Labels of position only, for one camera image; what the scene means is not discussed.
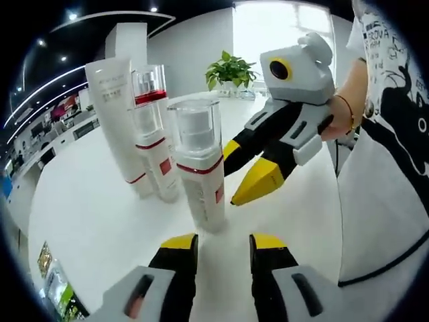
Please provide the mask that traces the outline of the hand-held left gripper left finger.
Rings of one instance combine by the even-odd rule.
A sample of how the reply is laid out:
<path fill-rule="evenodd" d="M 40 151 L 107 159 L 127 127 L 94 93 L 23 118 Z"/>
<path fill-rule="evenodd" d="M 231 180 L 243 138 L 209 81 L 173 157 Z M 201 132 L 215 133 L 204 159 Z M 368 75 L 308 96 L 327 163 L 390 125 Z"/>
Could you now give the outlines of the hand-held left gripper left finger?
<path fill-rule="evenodd" d="M 89 321 L 188 321 L 196 295 L 198 234 L 161 244 L 148 266 L 138 266 L 108 288 Z"/>

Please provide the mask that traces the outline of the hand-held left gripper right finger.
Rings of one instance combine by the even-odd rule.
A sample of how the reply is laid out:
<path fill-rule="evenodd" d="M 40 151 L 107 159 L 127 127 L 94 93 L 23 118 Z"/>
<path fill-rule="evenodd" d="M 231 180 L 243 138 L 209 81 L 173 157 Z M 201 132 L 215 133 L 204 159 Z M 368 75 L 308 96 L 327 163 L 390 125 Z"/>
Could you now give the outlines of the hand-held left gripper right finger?
<path fill-rule="evenodd" d="M 331 280 L 299 265 L 274 235 L 249 236 L 251 294 L 259 321 L 358 321 L 359 314 Z"/>

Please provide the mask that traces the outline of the person's right hand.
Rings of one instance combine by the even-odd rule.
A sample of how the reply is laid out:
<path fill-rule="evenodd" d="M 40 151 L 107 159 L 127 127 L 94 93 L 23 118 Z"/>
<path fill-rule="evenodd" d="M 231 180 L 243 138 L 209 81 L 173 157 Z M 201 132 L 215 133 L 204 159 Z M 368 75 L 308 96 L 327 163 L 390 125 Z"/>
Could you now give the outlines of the person's right hand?
<path fill-rule="evenodd" d="M 328 103 L 333 116 L 330 125 L 321 133 L 323 141 L 335 140 L 350 132 L 354 115 L 347 101 L 340 95 L 334 95 Z"/>

